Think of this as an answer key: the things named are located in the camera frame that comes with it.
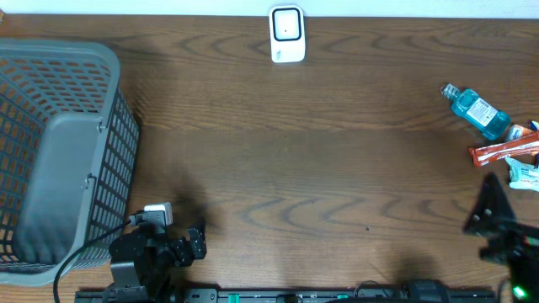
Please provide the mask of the teal wet wipes pack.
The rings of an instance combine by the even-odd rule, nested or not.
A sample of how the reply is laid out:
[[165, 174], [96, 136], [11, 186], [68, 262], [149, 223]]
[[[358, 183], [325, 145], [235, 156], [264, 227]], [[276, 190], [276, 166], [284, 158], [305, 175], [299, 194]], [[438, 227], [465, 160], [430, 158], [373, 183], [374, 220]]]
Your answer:
[[538, 169], [534, 165], [510, 157], [505, 158], [505, 161], [509, 165], [509, 186], [512, 189], [539, 191]]

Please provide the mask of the orange chocolate bar wrapper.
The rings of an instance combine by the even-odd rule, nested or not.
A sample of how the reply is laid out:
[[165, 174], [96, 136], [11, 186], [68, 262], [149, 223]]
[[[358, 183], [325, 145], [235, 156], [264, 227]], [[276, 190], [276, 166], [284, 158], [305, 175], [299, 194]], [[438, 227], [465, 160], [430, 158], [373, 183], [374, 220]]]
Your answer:
[[538, 132], [534, 131], [529, 135], [505, 143], [469, 148], [468, 151], [472, 156], [472, 163], [475, 167], [482, 167], [506, 157], [538, 153]]

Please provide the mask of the small orange snack box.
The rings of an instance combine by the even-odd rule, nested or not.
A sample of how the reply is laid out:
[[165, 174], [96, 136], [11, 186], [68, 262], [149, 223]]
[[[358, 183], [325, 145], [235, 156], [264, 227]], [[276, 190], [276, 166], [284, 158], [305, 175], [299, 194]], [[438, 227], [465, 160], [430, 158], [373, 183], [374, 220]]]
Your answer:
[[522, 136], [528, 136], [529, 134], [533, 133], [533, 130], [526, 128], [522, 125], [513, 124], [505, 137], [505, 142], [517, 140], [521, 138]]

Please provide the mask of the blue mouthwash bottle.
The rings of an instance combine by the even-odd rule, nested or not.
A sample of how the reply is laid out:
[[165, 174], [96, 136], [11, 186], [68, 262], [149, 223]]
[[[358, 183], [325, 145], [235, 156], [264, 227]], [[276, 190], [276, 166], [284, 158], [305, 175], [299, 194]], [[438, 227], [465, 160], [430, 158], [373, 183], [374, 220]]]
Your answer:
[[476, 127], [488, 140], [501, 137], [510, 125], [510, 117], [485, 101], [470, 88], [460, 90], [451, 83], [440, 89], [451, 101], [451, 111]]

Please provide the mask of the cream snack bag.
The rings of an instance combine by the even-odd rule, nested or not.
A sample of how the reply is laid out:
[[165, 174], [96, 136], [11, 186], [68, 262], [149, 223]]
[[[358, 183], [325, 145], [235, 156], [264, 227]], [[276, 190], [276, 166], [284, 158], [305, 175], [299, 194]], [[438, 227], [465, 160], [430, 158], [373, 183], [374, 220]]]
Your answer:
[[534, 131], [539, 131], [539, 124], [536, 121], [531, 121], [529, 126]]

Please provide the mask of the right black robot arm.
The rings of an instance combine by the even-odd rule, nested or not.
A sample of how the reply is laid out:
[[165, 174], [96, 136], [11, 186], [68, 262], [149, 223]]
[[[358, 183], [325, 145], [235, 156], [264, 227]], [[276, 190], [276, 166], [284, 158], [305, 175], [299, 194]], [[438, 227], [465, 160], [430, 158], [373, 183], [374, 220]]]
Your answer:
[[[484, 178], [462, 231], [487, 240], [487, 245], [479, 249], [481, 260], [508, 268], [514, 302], [538, 301], [538, 229], [517, 221], [495, 174]], [[452, 290], [436, 280], [416, 279], [406, 283], [404, 289], [413, 302], [499, 301], [491, 290]]]

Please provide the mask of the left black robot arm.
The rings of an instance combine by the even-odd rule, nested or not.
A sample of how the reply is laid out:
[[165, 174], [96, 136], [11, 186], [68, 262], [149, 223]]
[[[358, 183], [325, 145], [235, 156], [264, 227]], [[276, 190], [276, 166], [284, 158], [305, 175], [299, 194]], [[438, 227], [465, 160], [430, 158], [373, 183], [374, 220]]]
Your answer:
[[113, 283], [103, 302], [182, 302], [184, 294], [172, 282], [175, 268], [189, 267], [207, 254], [205, 219], [188, 228], [189, 238], [172, 238], [162, 216], [135, 220], [136, 229], [109, 247]]

